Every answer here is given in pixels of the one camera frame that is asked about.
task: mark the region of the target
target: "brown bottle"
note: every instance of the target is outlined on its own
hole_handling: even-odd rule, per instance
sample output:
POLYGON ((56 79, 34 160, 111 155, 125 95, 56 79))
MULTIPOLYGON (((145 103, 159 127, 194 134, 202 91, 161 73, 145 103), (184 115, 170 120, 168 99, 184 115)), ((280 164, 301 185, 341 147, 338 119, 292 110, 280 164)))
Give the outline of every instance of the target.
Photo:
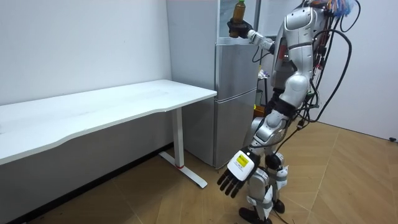
MULTIPOLYGON (((246 9, 246 5, 244 4, 244 0, 239 0, 239 2, 235 5, 234 16, 232 17, 232 22, 234 24, 241 24, 243 22, 244 10, 246 9)), ((230 37, 238 38, 238 32, 230 32, 230 37)))

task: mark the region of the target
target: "yellow label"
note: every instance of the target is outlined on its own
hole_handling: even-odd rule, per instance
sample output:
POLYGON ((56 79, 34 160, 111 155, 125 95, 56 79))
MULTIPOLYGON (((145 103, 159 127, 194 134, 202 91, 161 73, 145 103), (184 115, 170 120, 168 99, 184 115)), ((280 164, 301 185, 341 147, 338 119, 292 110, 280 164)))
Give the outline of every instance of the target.
POLYGON ((236 159, 236 161, 237 161, 242 167, 245 167, 245 166, 248 164, 248 162, 249 162, 243 155, 240 155, 240 156, 236 159))

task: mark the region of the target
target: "refrigerator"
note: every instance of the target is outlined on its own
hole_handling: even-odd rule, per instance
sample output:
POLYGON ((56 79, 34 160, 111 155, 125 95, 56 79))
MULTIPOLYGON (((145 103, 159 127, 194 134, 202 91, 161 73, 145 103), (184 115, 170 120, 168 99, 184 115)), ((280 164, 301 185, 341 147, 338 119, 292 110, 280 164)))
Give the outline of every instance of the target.
MULTIPOLYGON (((218 93, 182 108, 184 148, 217 169, 243 147, 256 99, 257 46, 230 38, 226 25, 237 2, 167 1, 173 81, 218 93)), ((245 3, 244 19, 258 24, 259 1, 245 3)))

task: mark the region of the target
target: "desk leg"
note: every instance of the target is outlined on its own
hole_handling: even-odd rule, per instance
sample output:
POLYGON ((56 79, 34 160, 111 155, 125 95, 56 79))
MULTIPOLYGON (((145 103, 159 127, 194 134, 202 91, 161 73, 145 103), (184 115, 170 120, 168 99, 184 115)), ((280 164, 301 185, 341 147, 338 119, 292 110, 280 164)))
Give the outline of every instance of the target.
POLYGON ((184 147, 183 147, 183 136, 182 136, 182 112, 181 108, 172 110, 173 119, 173 136, 174 136, 174 156, 175 159, 168 155, 166 152, 161 152, 159 155, 169 161, 171 164, 176 166, 181 172, 191 178, 201 188, 207 186, 207 182, 201 177, 196 175, 190 169, 184 166, 184 147))

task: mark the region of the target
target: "desk top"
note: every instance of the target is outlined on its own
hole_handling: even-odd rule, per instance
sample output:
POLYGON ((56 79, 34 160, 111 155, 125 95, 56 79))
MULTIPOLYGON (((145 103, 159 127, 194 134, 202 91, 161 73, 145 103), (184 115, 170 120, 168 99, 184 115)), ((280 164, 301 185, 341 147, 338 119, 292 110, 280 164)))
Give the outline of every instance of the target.
POLYGON ((78 136, 216 94, 204 88, 157 80, 0 106, 0 165, 78 136))

